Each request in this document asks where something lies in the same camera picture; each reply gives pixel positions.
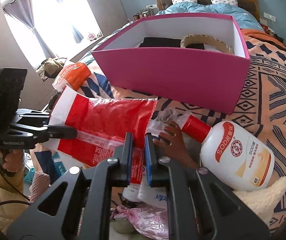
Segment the left hand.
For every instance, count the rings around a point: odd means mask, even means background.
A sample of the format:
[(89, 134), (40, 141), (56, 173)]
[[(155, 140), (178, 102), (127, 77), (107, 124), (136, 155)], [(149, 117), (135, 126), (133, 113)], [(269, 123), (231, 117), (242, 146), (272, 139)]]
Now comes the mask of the left hand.
[(3, 157), (3, 152), (0, 149), (0, 160), (2, 168), (8, 172), (16, 173), (23, 167), (24, 152), (23, 150), (9, 150), (8, 154)]

